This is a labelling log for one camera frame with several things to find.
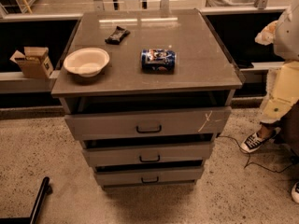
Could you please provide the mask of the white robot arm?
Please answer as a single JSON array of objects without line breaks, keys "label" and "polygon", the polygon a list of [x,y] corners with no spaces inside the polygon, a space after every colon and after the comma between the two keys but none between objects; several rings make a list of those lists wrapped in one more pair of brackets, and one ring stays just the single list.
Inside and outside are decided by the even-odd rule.
[{"label": "white robot arm", "polygon": [[274,53],[284,60],[299,60],[299,0],[292,0],[277,21],[266,25],[255,42],[274,47]]}]

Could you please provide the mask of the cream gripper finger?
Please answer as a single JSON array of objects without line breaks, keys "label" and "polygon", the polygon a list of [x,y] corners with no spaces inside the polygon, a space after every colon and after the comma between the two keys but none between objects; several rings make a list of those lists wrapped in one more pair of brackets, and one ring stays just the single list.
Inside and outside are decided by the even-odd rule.
[{"label": "cream gripper finger", "polygon": [[255,37],[255,42],[264,46],[270,45],[274,42],[277,21],[272,21],[267,24],[260,33]]}]

